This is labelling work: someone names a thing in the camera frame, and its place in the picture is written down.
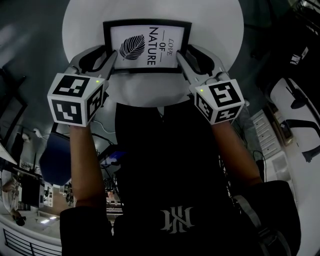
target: drawer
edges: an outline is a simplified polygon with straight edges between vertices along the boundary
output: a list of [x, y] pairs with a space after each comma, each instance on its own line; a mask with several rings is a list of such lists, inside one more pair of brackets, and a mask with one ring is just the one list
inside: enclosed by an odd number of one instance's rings
[[281, 150], [281, 146], [276, 137], [265, 143], [263, 146], [261, 146], [261, 148], [265, 159], [268, 159]]
[[261, 146], [263, 146], [264, 144], [268, 143], [276, 137], [276, 134], [272, 129], [271, 125], [268, 125], [266, 128], [259, 131], [257, 135]]
[[258, 116], [255, 120], [253, 120], [253, 124], [257, 133], [270, 125], [265, 114], [262, 114]]

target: white cube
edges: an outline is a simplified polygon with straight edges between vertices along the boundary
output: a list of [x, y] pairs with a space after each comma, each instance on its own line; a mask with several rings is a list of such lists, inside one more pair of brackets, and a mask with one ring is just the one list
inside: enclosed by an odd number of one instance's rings
[[58, 73], [48, 92], [56, 123], [86, 127], [103, 104], [105, 79]]
[[194, 104], [212, 125], [237, 118], [245, 105], [235, 79], [202, 85], [195, 90]]

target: person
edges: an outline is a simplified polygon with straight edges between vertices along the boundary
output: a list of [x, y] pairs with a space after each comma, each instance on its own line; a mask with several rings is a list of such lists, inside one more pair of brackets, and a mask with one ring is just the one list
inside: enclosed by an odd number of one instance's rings
[[112, 235], [90, 126], [70, 127], [76, 206], [60, 214], [62, 255], [261, 255], [252, 224], [229, 196], [221, 161], [232, 193], [248, 198], [261, 222], [280, 230], [291, 255], [298, 253], [300, 222], [289, 186], [263, 183], [228, 121], [211, 126], [191, 101], [166, 106], [163, 116], [157, 108], [118, 103], [115, 131], [127, 154], [116, 173], [123, 215]]
[[18, 212], [19, 201], [19, 183], [15, 177], [12, 177], [6, 184], [2, 186], [2, 202], [5, 209], [12, 216], [18, 226], [25, 225], [26, 217], [21, 216]]

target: chair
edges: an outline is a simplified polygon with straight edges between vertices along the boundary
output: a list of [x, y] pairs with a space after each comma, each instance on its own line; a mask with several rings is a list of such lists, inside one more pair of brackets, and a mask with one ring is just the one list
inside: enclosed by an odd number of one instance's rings
[[71, 179], [70, 139], [51, 131], [39, 165], [46, 182], [64, 186]]

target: round white table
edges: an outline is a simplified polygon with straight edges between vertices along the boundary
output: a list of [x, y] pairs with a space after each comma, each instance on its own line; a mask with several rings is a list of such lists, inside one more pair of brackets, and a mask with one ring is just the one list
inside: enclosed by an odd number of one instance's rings
[[[244, 20], [238, 0], [70, 0], [62, 41], [68, 61], [84, 50], [104, 45], [103, 22], [122, 19], [170, 19], [191, 22], [189, 44], [217, 55], [226, 70], [240, 51]], [[163, 107], [188, 99], [182, 74], [114, 74], [107, 93], [114, 102]]]

